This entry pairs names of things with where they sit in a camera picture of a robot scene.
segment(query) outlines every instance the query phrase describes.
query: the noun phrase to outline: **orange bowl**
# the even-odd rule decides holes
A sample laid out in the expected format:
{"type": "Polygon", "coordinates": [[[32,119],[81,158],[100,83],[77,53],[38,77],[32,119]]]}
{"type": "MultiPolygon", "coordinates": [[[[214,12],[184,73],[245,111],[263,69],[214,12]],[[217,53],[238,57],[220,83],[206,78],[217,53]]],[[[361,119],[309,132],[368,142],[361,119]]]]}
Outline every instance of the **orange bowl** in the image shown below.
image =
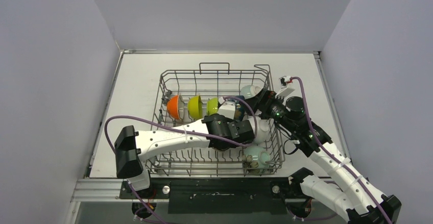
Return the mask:
{"type": "Polygon", "coordinates": [[[183,120],[184,102],[181,95],[175,95],[167,103],[167,111],[174,119],[183,120]]]}

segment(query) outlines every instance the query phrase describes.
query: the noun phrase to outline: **rack handle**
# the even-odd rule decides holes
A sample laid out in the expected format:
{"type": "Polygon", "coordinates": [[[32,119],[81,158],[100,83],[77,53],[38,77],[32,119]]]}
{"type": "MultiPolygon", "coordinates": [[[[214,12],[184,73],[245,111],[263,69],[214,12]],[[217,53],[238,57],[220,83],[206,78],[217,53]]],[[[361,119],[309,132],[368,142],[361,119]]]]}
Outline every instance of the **rack handle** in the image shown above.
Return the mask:
{"type": "Polygon", "coordinates": [[[227,64],[227,73],[230,73],[230,63],[228,62],[201,62],[199,63],[199,69],[200,69],[200,74],[202,74],[202,64],[227,64]]]}

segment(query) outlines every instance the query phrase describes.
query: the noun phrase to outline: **white arm segment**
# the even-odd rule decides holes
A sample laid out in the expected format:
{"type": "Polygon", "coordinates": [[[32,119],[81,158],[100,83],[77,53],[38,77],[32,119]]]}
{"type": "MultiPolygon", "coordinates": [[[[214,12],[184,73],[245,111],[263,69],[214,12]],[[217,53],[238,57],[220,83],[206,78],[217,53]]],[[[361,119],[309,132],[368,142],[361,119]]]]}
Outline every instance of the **white arm segment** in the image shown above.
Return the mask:
{"type": "Polygon", "coordinates": [[[362,175],[350,163],[350,159],[346,159],[338,150],[335,143],[325,143],[323,146],[331,154],[333,154],[334,157],[343,162],[343,164],[347,162],[346,165],[353,172],[355,172],[357,176],[361,176],[359,179],[353,177],[344,167],[342,167],[342,164],[337,164],[323,150],[320,150],[320,152],[313,152],[309,157],[320,167],[322,167],[322,169],[324,169],[328,175],[340,186],[341,190],[346,193],[348,199],[353,203],[353,206],[358,214],[367,213],[367,206],[369,205],[371,205],[373,208],[376,207],[374,202],[359,184],[360,181],[364,183],[364,185],[369,189],[379,203],[383,202],[383,199],[381,198],[383,192],[378,190],[376,187],[371,185],[367,179],[362,177],[362,175]]]}
{"type": "MultiPolygon", "coordinates": [[[[207,126],[205,123],[202,123],[201,119],[184,126],[174,127],[174,129],[208,134],[207,126]]],[[[163,153],[190,147],[209,147],[209,140],[206,137],[170,131],[138,131],[135,143],[137,149],[141,150],[138,158],[143,166],[145,166],[146,160],[163,153]]],[[[132,187],[137,191],[147,189],[150,186],[149,173],[145,167],[143,168],[144,170],[140,175],[128,178],[132,187]]]]}
{"type": "Polygon", "coordinates": [[[307,176],[300,184],[302,193],[317,199],[329,209],[349,221],[347,209],[353,209],[353,204],[347,195],[335,188],[335,185],[327,184],[316,176],[307,176]]]}

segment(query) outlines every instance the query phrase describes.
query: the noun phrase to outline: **metal wire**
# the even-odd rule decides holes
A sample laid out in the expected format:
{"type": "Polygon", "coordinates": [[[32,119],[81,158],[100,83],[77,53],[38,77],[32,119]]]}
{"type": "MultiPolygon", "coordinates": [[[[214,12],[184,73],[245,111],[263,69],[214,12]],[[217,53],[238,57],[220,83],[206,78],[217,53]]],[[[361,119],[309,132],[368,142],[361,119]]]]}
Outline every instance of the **metal wire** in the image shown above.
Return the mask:
{"type": "MultiPolygon", "coordinates": [[[[167,94],[171,96],[181,94],[185,102],[184,111],[187,111],[188,101],[200,95],[203,101],[203,114],[206,113],[206,102],[219,96],[240,95],[240,89],[246,85],[256,85],[264,89],[273,90],[272,76],[269,65],[255,65],[251,70],[204,69],[207,63],[200,63],[196,70],[167,70],[160,76],[158,93],[155,101],[153,122],[168,127],[185,125],[195,120],[186,113],[184,120],[175,120],[167,112],[164,104],[167,94]]],[[[250,171],[256,168],[244,168],[242,164],[244,149],[231,148],[226,151],[217,151],[213,148],[189,148],[170,153],[164,153],[148,160],[146,166],[151,174],[157,175],[202,175],[202,176],[247,176],[272,175],[282,167],[285,161],[281,133],[269,120],[269,140],[262,143],[270,154],[267,170],[250,171]]]]}

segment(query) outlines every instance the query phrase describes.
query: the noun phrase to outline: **cable clip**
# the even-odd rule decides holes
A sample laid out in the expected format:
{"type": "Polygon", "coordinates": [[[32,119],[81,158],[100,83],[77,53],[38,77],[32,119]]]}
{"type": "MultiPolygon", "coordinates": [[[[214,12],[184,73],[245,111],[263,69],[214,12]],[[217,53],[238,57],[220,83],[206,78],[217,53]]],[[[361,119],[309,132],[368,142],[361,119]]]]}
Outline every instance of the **cable clip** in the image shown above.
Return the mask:
{"type": "Polygon", "coordinates": [[[188,134],[186,133],[185,126],[182,126],[183,131],[185,132],[185,143],[188,143],[188,134]]]}
{"type": "Polygon", "coordinates": [[[345,190],[343,190],[343,192],[345,193],[347,190],[349,190],[353,185],[355,185],[361,178],[363,177],[363,175],[359,175],[355,181],[353,181],[345,190]]]}
{"type": "Polygon", "coordinates": [[[339,170],[341,167],[345,166],[348,163],[350,163],[350,159],[349,158],[345,158],[343,161],[341,161],[341,163],[339,163],[334,168],[332,168],[332,170],[330,170],[329,172],[327,172],[328,175],[331,175],[332,173],[336,172],[337,170],[339,170]]]}

